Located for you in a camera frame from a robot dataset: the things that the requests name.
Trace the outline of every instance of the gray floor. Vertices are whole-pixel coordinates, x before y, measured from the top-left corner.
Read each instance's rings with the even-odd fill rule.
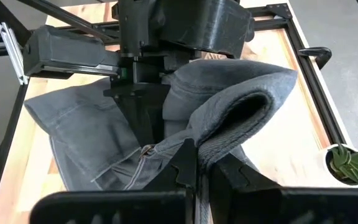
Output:
[[[44,24],[46,15],[19,2],[2,0],[28,27]],[[356,0],[290,0],[311,46],[326,46],[333,57],[323,76],[349,135],[358,147],[358,5]],[[51,1],[59,6],[94,0]],[[18,83],[7,57],[0,58],[0,142],[12,110]]]

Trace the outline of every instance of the wooden table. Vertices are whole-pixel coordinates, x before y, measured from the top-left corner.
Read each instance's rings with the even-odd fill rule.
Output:
[[[242,0],[244,7],[265,6],[285,0]],[[111,6],[115,3],[88,4],[64,7],[65,10],[90,22],[111,19]],[[305,46],[296,18],[293,19]],[[67,26],[52,17],[47,24]],[[300,71],[288,37],[284,30],[257,32],[252,42],[245,44],[242,58],[259,60]],[[326,86],[313,62],[318,78]],[[31,78],[26,99],[68,86],[84,85],[101,77],[76,74],[68,80]],[[332,102],[328,91],[326,94]],[[318,116],[303,74],[299,72],[296,87],[283,107],[258,134],[242,146],[261,173],[288,186],[318,186],[324,183],[315,172],[310,155],[329,146],[327,135]],[[23,108],[15,131],[10,153],[0,183],[0,224],[28,223],[29,213],[42,197],[65,190],[48,141],[48,135]]]

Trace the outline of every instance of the green led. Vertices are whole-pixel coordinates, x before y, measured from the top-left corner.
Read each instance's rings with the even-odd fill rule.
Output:
[[[127,69],[126,68],[121,69],[121,78],[127,78]]]

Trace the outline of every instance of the potted plant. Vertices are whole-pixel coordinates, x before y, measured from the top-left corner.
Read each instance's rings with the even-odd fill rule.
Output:
[[[346,144],[333,144],[318,154],[327,186],[358,188],[358,150]]]

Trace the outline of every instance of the gray denim jeans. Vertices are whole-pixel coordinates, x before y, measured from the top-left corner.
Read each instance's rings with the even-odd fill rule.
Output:
[[[209,220],[210,167],[228,153],[251,164],[239,146],[281,107],[293,87],[293,70],[247,60],[197,60],[164,78],[165,139],[140,148],[113,99],[109,80],[29,99],[25,107],[50,135],[68,190],[130,190],[148,184],[186,138],[199,149],[200,216]]]

